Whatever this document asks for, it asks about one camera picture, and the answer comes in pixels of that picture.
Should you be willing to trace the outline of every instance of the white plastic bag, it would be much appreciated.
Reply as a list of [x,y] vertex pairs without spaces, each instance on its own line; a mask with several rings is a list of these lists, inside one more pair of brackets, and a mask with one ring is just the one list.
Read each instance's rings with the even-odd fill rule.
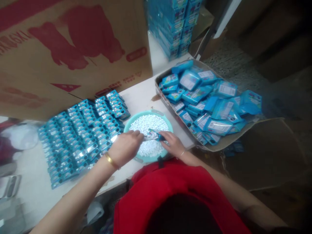
[[13,148],[18,150],[31,149],[38,143],[38,127],[31,124],[13,125],[5,129],[2,137],[9,138]]

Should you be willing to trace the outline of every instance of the table surface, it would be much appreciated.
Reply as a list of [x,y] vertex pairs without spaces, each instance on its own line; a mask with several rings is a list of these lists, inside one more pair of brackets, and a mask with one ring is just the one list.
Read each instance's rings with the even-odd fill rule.
[[[120,92],[120,95],[125,99],[131,115],[150,109],[164,113],[171,122],[174,133],[180,137],[185,147],[189,149],[194,146],[193,139],[184,132],[161,100],[152,101],[151,99],[156,95],[154,80],[159,73],[180,61],[191,58],[191,55],[186,54],[179,59],[168,62],[161,47],[150,34],[149,43],[154,76]],[[131,178],[142,167],[143,164],[131,160],[113,174],[110,180],[100,189],[97,196],[123,183],[127,178]],[[75,181],[68,181],[52,190],[49,174],[47,173],[47,163],[40,142],[36,147],[25,150],[22,156],[17,159],[15,174],[22,175],[17,197],[23,203],[25,230],[33,228],[62,196],[81,179],[80,177]]]

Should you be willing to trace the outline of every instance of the bangle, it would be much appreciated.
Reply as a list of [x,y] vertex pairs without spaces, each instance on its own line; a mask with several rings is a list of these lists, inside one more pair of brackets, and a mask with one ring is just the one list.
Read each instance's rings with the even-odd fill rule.
[[[185,151],[186,151],[186,149],[183,151],[183,153],[182,153],[182,154],[184,154],[184,153],[185,153]],[[180,157],[182,156],[182,154],[180,155]]]
[[116,170],[120,170],[120,167],[111,159],[110,155],[108,154],[108,152],[106,152],[104,154],[107,158],[107,161],[109,161],[109,163],[116,169]]

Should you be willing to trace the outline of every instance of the plastic basin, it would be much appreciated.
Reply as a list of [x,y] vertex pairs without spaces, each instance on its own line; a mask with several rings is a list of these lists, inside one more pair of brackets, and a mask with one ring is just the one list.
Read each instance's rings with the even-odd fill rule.
[[[165,116],[165,114],[160,112],[160,111],[158,111],[158,110],[154,110],[154,109],[151,109],[151,110],[148,110],[148,111],[147,110],[146,111],[142,111],[142,112],[132,116],[129,119],[129,121],[127,122],[126,126],[124,127],[124,132],[128,132],[131,124],[135,120],[137,120],[139,117],[141,117],[143,115],[150,115],[150,114],[157,115],[157,116],[161,117],[166,122],[166,124],[168,125],[169,131],[173,133],[172,125],[171,125],[170,121],[167,119],[167,117]],[[136,160],[136,161],[138,161],[140,163],[150,163],[150,162],[152,163],[152,162],[156,162],[157,158],[159,156],[161,156],[163,158],[164,156],[166,156],[167,153],[168,153],[167,150],[164,149],[160,154],[158,154],[155,157],[142,157],[141,155],[137,154],[135,156],[134,160]]]

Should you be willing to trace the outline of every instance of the person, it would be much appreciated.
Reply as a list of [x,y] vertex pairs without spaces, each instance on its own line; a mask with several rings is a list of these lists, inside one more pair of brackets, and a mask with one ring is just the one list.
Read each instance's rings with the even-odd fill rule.
[[[265,232],[287,227],[251,193],[187,151],[173,133],[160,134],[174,158],[147,165],[132,177],[132,187],[115,206],[114,233],[251,233],[245,217]],[[103,184],[135,157],[143,137],[132,130],[120,134],[31,234],[73,232]]]

